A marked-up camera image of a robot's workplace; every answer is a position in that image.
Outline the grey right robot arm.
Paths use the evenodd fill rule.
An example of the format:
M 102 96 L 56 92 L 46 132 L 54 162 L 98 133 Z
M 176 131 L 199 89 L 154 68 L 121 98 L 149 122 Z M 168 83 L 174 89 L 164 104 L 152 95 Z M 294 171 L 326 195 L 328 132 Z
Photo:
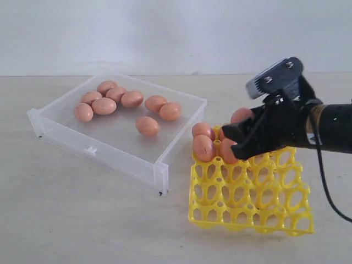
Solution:
M 222 127 L 224 136 L 236 143 L 236 158 L 287 146 L 351 153 L 350 104 L 323 104 L 302 75 L 259 85 L 268 95 L 252 109 L 254 117 Z

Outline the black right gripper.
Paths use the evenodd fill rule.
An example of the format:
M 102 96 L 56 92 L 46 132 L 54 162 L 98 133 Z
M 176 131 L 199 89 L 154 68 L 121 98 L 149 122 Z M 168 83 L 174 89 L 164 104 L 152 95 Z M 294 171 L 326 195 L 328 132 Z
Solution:
M 322 102 L 306 78 L 302 74 L 270 82 L 262 78 L 257 84 L 266 97 L 263 105 L 251 108 L 254 118 L 222 126 L 225 137 L 235 142 L 234 156 L 248 160 L 285 146 L 321 148 L 313 108 Z

